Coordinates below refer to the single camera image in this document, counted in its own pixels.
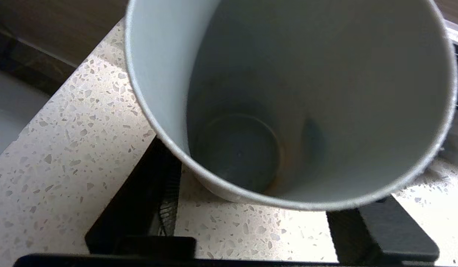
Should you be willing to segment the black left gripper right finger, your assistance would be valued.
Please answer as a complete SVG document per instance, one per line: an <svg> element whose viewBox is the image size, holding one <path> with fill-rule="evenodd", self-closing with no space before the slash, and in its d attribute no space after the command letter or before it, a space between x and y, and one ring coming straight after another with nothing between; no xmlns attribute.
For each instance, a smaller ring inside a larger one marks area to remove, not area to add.
<svg viewBox="0 0 458 267"><path fill-rule="evenodd" d="M326 216L341 265L432 265L439 257L437 244L393 196Z"/></svg>

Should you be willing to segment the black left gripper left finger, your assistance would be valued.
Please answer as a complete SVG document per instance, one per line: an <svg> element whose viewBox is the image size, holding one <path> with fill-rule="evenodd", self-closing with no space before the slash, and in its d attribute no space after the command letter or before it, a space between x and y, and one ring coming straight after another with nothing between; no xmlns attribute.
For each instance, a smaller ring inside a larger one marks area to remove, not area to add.
<svg viewBox="0 0 458 267"><path fill-rule="evenodd" d="M196 240L174 235L182 163L155 138L104 208L85 242L91 254L194 256Z"/></svg>

